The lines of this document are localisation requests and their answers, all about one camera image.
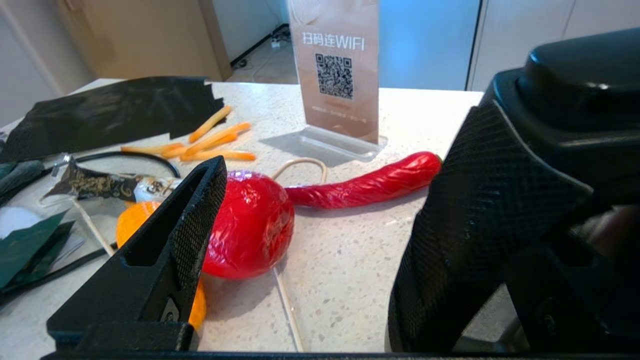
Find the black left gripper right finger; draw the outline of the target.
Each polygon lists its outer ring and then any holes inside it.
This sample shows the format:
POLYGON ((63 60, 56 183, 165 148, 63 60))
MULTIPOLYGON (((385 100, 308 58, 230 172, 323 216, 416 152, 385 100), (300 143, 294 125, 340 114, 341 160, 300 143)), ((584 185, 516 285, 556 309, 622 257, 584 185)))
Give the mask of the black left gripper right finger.
POLYGON ((509 261, 505 283, 534 353, 598 353, 608 260, 580 240, 538 243, 509 261))

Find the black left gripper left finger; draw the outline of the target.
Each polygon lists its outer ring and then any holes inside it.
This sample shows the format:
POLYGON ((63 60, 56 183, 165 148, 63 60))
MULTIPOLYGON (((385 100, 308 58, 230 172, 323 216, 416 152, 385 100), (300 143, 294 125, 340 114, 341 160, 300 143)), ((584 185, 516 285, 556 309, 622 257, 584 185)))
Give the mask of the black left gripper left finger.
POLYGON ((226 194, 221 156, 201 162, 46 322, 58 351, 192 351, 189 317, 226 194))

